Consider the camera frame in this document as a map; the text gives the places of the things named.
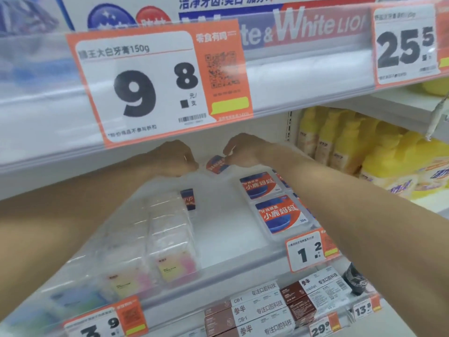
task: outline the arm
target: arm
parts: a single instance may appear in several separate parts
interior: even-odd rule
[[[198,164],[181,141],[0,202],[0,321],[65,264],[137,189]]]
[[[446,219],[255,136],[235,136],[223,153],[228,164],[276,169],[417,336],[446,334]]]

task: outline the red circle logo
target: red circle logo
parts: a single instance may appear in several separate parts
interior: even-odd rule
[[[138,11],[136,21],[143,26],[163,25],[171,22],[170,17],[166,13],[154,6],[146,6]]]

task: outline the forearm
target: forearm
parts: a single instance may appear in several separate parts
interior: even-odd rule
[[[139,158],[0,202],[0,321],[154,176]]]
[[[287,147],[271,146],[261,162],[283,176],[415,333],[439,327],[449,314],[447,220]]]

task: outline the price label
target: price label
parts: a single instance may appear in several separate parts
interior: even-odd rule
[[[285,245],[292,272],[340,255],[339,249],[323,228],[290,238],[285,241]]]
[[[148,333],[137,296],[68,320],[64,329],[69,337],[138,337]]]
[[[440,73],[435,6],[431,3],[376,8],[373,41],[378,87]]]
[[[237,20],[66,37],[106,147],[253,116]]]
[[[340,320],[336,312],[309,324],[311,337],[325,337],[341,330]]]
[[[379,295],[375,295],[354,305],[352,307],[352,312],[355,320],[359,320],[380,309],[382,309],[382,307],[380,306]]]

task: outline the blue circle logo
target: blue circle logo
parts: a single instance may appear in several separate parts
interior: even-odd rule
[[[115,29],[135,27],[136,21],[123,8],[114,4],[99,4],[87,17],[89,29]]]

